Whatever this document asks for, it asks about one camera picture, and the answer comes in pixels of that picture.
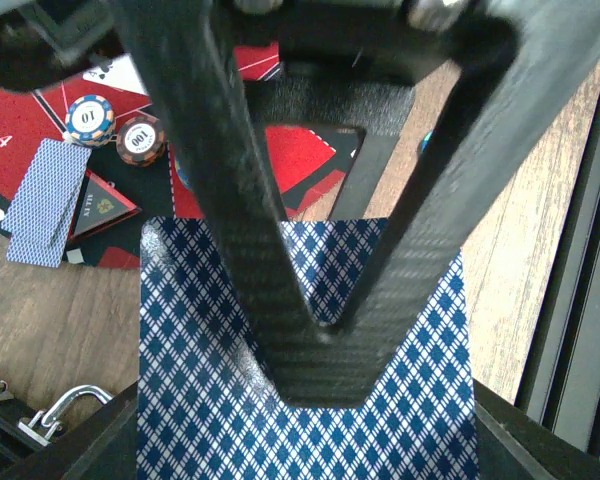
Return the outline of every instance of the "blue patterned card back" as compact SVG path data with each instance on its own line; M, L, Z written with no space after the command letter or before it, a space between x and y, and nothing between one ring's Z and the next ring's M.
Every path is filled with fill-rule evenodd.
M317 320L337 318L385 225L281 224ZM458 255L364 406L291 408L259 367L204 221L149 221L138 478L478 478L464 295Z
M7 260L10 262L38 265L40 267L58 268L62 262L62 254L67 244L69 228L71 228L73 212L76 208L79 195L80 188L78 186L65 206L60 224L51 238L51 244L45 245L32 241L26 235L14 233L9 241Z
M42 140L1 228L28 243L50 246L90 155L88 148Z

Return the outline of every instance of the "brown poker chip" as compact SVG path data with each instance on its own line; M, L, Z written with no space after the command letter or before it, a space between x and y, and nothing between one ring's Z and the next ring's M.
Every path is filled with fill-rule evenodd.
M122 160L134 167L148 167L166 147L162 122L149 115L138 115L126 122L116 139L116 149Z

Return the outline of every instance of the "carbon fiber bracket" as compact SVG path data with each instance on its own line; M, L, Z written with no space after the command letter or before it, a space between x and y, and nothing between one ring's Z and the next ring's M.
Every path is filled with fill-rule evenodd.
M364 401L450 260L600 58L600 0L485 0L443 36L415 32L395 12L315 2L288 2L262 18L213 0L113 0L112 11L193 179L270 376L281 398L298 406ZM356 82L408 88L444 59L462 69L332 326L310 317L278 231L279 194L232 57L234 40L250 35L254 43L278 41L291 62L325 65L335 56L346 65L358 52L368 68L349 63L339 80L332 71L280 80L280 88L304 81L318 89L345 78L345 114Z

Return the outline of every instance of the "wooden floor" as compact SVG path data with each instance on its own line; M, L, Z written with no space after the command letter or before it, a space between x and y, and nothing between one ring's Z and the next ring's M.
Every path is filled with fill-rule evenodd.
M366 216L386 216L406 183L416 146L457 78L444 66L417 100ZM464 248L475 376L512 401L600 88L600 64L565 107ZM326 218L335 191L302 218ZM95 383L118 393L138 375L137 271L10 264L0 237L0 379L34 408ZM94 402L70 412L86 418Z

